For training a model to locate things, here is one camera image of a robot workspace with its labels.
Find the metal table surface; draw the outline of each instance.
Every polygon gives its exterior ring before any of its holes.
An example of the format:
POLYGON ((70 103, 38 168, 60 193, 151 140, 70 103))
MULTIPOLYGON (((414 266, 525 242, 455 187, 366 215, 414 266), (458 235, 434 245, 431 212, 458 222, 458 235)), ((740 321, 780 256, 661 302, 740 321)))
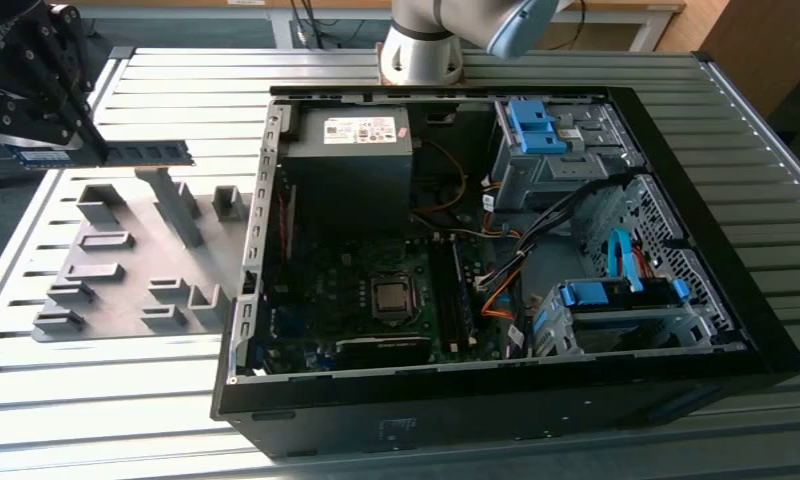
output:
MULTIPOLYGON (((558 52, 465 61, 473 84, 636 89, 800 347, 800 164, 713 64, 558 52)), ((193 193, 247 191, 269 86, 374 81, 370 51, 138 49, 108 61, 92 104, 107 139, 186 139, 197 166, 171 173, 193 193)), ((800 377, 652 430, 271 463, 207 417, 217 335, 28 336, 78 229, 74 197, 102 178, 139 182, 127 170, 47 173, 0 260, 0 478, 800 479, 800 377)))

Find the label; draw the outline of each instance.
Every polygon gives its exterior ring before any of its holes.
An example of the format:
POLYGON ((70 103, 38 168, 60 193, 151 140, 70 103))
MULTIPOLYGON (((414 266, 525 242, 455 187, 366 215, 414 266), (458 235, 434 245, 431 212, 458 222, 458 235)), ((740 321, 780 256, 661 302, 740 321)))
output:
POLYGON ((329 118, 322 124, 322 143, 395 143, 394 117, 329 118))
POLYGON ((406 440, 417 427, 417 418, 394 418, 378 422, 378 439, 382 441, 406 440))
POLYGON ((557 130, 557 136, 565 139, 580 139, 581 131, 577 128, 566 128, 562 130, 557 130))
POLYGON ((506 331, 506 336, 513 341, 513 343, 518 346, 523 345, 523 333, 515 328, 514 325, 509 325, 509 330, 506 331))
POLYGON ((60 162, 70 160, 67 154, 59 150, 39 150, 18 152, 27 162, 60 162))
POLYGON ((491 195, 482 196, 482 209, 486 212, 494 212, 494 197, 491 195))

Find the computer component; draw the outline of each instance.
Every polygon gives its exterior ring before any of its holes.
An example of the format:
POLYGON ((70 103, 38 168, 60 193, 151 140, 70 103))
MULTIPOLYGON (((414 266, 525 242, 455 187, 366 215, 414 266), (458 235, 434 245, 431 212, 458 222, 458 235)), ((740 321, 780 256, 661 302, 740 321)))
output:
POLYGON ((654 425, 800 373, 630 90, 273 95, 213 397, 265 454, 654 425))

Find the floor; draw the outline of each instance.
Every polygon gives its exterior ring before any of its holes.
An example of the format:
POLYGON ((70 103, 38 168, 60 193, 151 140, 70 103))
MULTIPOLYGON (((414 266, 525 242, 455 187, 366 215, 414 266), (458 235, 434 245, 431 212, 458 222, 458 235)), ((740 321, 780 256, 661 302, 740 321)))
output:
MULTIPOLYGON (((370 48, 385 38, 385 21, 325 22, 325 43, 335 48, 370 48)), ((96 32, 88 38, 91 69, 102 68, 114 45, 142 47, 273 48, 265 20, 98 20, 88 22, 96 32)), ((800 85, 769 117, 770 126, 800 157, 800 85)), ((4 157, 0 148, 0 157, 4 157)), ((40 175, 19 171, 10 161, 0 162, 0 253, 34 193, 40 175)))

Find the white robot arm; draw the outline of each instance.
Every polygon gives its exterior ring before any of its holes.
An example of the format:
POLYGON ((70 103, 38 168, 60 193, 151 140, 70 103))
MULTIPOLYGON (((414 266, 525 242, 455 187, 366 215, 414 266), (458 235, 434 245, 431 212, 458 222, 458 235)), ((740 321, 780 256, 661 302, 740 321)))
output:
POLYGON ((394 0, 379 74, 394 85, 449 85, 461 77, 459 38, 499 58, 535 44, 573 0, 394 0))

